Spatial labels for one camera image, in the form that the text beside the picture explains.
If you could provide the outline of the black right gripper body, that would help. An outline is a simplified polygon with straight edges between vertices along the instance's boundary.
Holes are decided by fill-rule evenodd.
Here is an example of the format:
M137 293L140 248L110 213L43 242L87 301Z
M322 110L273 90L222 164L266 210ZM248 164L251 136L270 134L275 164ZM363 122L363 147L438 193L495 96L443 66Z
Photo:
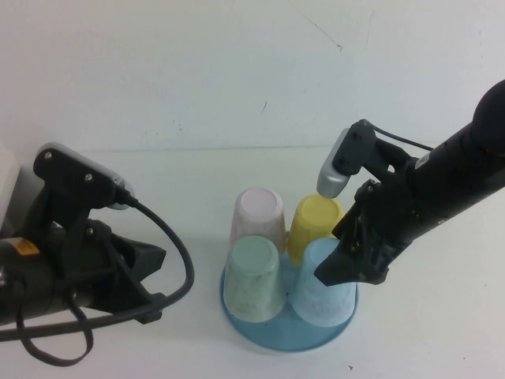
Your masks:
M356 192L358 218L356 240L375 235L392 246L406 248L414 237L411 229L415 214L413 194L405 179L389 182L368 180Z

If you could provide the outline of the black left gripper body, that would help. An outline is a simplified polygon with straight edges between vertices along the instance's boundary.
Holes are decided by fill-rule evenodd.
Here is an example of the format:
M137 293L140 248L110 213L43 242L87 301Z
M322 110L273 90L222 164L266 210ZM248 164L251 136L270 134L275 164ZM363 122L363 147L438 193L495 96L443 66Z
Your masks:
M111 228L88 220L80 236L53 223L50 226L50 262L56 264L50 312L67 310L73 296L78 306L109 314L122 312L119 296L127 286L141 283L113 246Z

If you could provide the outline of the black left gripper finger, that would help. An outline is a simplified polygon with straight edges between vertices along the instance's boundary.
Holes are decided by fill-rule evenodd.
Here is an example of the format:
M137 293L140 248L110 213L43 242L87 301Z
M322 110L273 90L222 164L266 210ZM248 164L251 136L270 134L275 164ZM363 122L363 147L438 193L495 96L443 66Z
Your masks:
M113 235L113 246L139 282L160 270L166 256L161 247L118 235Z
M119 296L124 321L137 321L142 325L158 321L162 316L159 309L162 300L164 294L161 292L151 293L141 283L129 284Z

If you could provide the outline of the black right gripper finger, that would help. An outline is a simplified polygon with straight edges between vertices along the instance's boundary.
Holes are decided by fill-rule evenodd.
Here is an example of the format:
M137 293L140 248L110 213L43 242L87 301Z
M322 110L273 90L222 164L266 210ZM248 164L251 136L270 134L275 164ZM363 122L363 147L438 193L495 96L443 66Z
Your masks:
M395 259L395 248L388 244L371 245L365 254L362 282L378 285L385 281L389 265Z
M331 232L338 240L338 245L314 272L316 278L327 287L361 280L358 273L363 247L360 217L361 206L354 204Z

